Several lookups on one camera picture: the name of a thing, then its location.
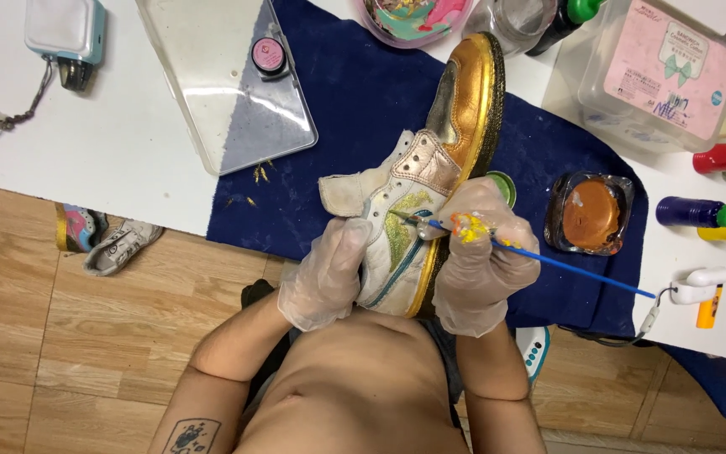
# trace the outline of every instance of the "pink label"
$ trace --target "pink label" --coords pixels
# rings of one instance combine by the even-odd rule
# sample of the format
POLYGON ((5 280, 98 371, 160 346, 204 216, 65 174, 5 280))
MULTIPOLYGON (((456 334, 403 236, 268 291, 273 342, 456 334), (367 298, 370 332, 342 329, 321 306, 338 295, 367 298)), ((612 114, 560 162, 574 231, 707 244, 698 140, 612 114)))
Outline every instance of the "pink label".
POLYGON ((708 140, 726 101, 726 48, 633 0, 604 90, 708 140))
POLYGON ((277 40, 262 38, 254 45, 252 57, 261 68, 273 71, 281 65, 284 52, 277 40))

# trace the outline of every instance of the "person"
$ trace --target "person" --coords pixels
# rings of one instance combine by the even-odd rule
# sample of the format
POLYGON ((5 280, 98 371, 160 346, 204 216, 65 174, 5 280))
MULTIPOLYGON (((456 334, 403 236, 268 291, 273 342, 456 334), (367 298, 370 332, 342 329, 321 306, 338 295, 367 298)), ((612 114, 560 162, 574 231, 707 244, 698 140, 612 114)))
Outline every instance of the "person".
MULTIPOLYGON (((496 237, 539 252, 529 223, 489 178, 463 182, 439 219, 453 212, 473 213, 497 226, 496 237)), ((434 287, 438 319, 420 322, 352 307, 370 231, 364 220, 333 219, 276 291, 208 334, 148 452, 463 454, 451 411, 461 388, 476 454, 545 452, 504 321, 506 299, 537 280, 539 262, 489 238, 451 236, 434 287), (275 375, 248 397, 271 350, 304 326, 275 375)))

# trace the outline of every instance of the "dark pants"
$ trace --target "dark pants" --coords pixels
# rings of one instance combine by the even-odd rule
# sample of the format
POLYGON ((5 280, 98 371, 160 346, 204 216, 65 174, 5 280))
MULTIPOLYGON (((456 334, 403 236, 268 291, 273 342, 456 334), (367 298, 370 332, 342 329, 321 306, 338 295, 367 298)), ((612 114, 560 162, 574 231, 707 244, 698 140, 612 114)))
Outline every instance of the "dark pants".
MULTIPOLYGON (((271 294, 274 288, 264 279, 257 280, 253 285, 248 285, 243 289, 242 296, 240 297, 240 304, 245 309, 249 305, 262 299, 264 296, 271 294)), ((452 418, 452 424, 456 428, 460 428, 460 420, 458 419, 458 413, 456 413, 453 405, 458 402, 458 398, 461 396, 461 392, 464 391, 464 383, 461 381, 461 377, 458 371, 458 363, 456 362, 456 337, 449 334, 444 328, 441 327, 439 319, 434 317, 430 320, 417 320, 429 333, 433 342, 439 348, 439 354, 441 355, 441 362, 445 366, 445 374, 447 376, 447 395, 450 403, 450 417, 452 418)), ((287 351, 290 349, 290 345, 300 336, 302 332, 298 328, 291 328, 287 335, 282 336, 279 343, 270 352, 270 355, 266 358, 265 362, 260 367, 251 379, 251 386, 248 389, 248 398, 245 401, 247 406, 251 403, 251 400, 257 395, 262 385, 274 372, 279 370, 281 362, 284 361, 287 351)))

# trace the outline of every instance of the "gold painted sole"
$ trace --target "gold painted sole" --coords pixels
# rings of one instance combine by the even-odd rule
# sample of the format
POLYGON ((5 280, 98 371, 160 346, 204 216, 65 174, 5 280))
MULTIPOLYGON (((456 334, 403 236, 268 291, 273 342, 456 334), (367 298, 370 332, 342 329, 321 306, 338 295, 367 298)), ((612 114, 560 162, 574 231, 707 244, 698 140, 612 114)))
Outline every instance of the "gold painted sole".
MULTIPOLYGON (((484 59, 483 90, 481 99, 482 112, 479 113, 478 127, 475 131, 472 149, 467 154, 466 162, 461 168, 460 176, 450 191, 450 196, 462 182, 476 177, 482 177, 489 170, 492 155, 498 146, 500 126, 503 119, 503 99, 506 95, 506 73, 503 67, 503 52, 498 40, 489 33, 478 33, 468 36, 481 49, 489 53, 484 59)), ((431 304, 436 276, 441 265, 449 257, 449 237, 433 240, 424 259, 422 274, 419 276, 416 295, 411 302, 405 317, 432 318, 435 309, 431 304)))

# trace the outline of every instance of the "blue paint bottle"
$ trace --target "blue paint bottle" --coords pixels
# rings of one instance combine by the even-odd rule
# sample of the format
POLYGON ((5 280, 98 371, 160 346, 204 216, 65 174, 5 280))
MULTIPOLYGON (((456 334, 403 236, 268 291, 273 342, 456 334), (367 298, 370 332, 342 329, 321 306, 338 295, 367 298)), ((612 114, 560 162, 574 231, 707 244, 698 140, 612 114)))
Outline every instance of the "blue paint bottle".
POLYGON ((655 216, 663 225, 691 225, 694 227, 719 227, 718 215, 724 202, 666 197, 658 203, 655 216))

